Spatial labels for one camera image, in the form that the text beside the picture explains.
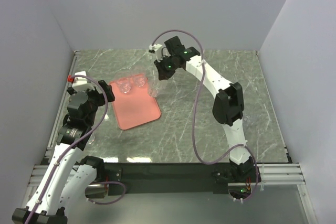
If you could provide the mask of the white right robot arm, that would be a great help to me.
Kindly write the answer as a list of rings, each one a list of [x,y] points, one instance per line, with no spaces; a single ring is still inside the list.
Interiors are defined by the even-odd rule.
[[[163,45],[152,43],[149,52],[155,54],[154,65],[160,81],[171,78],[177,69],[184,69],[205,87],[214,98],[212,114],[222,125],[229,149],[222,155],[229,157],[229,183],[261,181],[256,159],[247,147],[243,130],[244,97],[240,83],[232,83],[221,76],[204,59],[203,50],[186,48],[177,36]]]

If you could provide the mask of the clear glass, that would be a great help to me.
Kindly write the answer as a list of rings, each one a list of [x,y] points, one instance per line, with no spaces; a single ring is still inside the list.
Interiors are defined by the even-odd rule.
[[[142,87],[146,84],[146,70],[141,66],[135,66],[131,70],[133,83],[137,87]]]
[[[244,126],[251,127],[255,124],[255,122],[256,122],[256,119],[253,115],[245,114],[243,116],[243,125]]]
[[[95,134],[92,133],[87,141],[87,144],[92,144],[95,141]]]
[[[116,76],[116,84],[122,93],[130,92],[132,88],[130,75],[127,72],[120,72]]]

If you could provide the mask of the clear glass table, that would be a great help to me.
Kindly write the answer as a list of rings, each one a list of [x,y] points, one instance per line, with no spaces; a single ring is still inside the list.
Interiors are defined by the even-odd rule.
[[[161,83],[158,75],[152,74],[148,77],[148,95],[156,98],[159,95]]]

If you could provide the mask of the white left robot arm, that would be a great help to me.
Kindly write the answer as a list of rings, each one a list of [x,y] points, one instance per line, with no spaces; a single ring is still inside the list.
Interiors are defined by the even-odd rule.
[[[115,100],[112,87],[105,81],[94,81],[77,74],[70,76],[67,89],[70,94],[67,114],[49,166],[31,199],[24,208],[15,209],[13,223],[67,223],[66,212],[70,204],[93,183],[104,184],[106,170],[100,158],[87,156],[69,179],[70,172],[83,153],[92,133],[98,128],[95,123],[98,107],[108,107]]]

